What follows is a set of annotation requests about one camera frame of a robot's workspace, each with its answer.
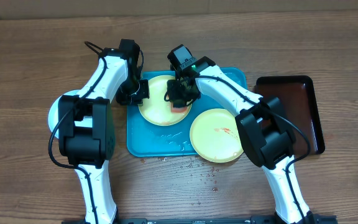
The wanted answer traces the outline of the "red and grey sponge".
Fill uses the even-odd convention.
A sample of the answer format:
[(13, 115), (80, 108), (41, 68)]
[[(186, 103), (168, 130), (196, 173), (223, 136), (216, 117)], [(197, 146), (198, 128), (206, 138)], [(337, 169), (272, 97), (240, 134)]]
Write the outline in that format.
[(184, 113), (187, 109), (188, 107), (184, 101), (171, 102), (170, 111), (172, 113)]

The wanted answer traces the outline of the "yellow-green plate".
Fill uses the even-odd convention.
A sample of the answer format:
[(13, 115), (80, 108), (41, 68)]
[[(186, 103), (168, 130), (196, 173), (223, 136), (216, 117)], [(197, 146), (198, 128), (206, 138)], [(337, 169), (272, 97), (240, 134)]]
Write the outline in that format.
[(195, 118), (190, 141), (196, 153), (210, 162), (230, 162), (244, 152), (233, 115), (221, 108), (204, 111)]
[(150, 123), (157, 126), (171, 126), (183, 120), (191, 110), (191, 106), (184, 113), (172, 113), (171, 103), (164, 101), (167, 82), (174, 80), (174, 76), (159, 75), (149, 80), (149, 99), (143, 99), (139, 106), (141, 115)]

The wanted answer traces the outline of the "light blue plate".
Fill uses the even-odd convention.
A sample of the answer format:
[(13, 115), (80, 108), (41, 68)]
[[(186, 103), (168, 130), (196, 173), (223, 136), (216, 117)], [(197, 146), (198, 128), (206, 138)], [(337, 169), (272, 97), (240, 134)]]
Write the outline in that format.
[[(64, 95), (68, 95), (68, 96), (74, 96), (77, 94), (79, 90), (72, 90), (72, 91), (68, 91), (66, 92)], [(57, 123), (59, 122), (59, 118), (58, 118), (58, 102), (60, 100), (60, 98), (63, 95), (59, 96), (52, 104), (49, 112), (48, 112), (48, 127), (49, 130), (52, 132), (55, 128), (55, 126), (57, 125)], [(58, 139), (58, 130), (54, 135), (55, 138)]]

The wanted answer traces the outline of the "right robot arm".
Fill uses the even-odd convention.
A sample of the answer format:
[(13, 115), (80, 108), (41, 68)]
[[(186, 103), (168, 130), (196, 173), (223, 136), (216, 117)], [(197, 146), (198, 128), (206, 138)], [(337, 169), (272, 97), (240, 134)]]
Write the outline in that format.
[(181, 108), (206, 95), (228, 110), (235, 117), (245, 155), (264, 170), (275, 199), (277, 222), (313, 223), (294, 168), (299, 159), (293, 146), (300, 129), (287, 119), (280, 100), (266, 100), (246, 90), (210, 58), (197, 59), (184, 45), (174, 48), (167, 58), (175, 80), (168, 82), (164, 99)]

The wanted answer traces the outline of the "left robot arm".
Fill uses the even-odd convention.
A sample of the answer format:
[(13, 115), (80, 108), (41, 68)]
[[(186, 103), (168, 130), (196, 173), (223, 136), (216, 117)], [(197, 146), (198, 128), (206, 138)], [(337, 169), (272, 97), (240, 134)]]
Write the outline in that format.
[(60, 154), (68, 159), (64, 167), (73, 169), (80, 180), (86, 206), (82, 223), (116, 223), (109, 179), (116, 143), (111, 103), (140, 105), (149, 98), (149, 86), (141, 77), (144, 58), (134, 40), (122, 39), (116, 49), (85, 44), (98, 56), (98, 67), (84, 87), (53, 103), (50, 139), (58, 139)]

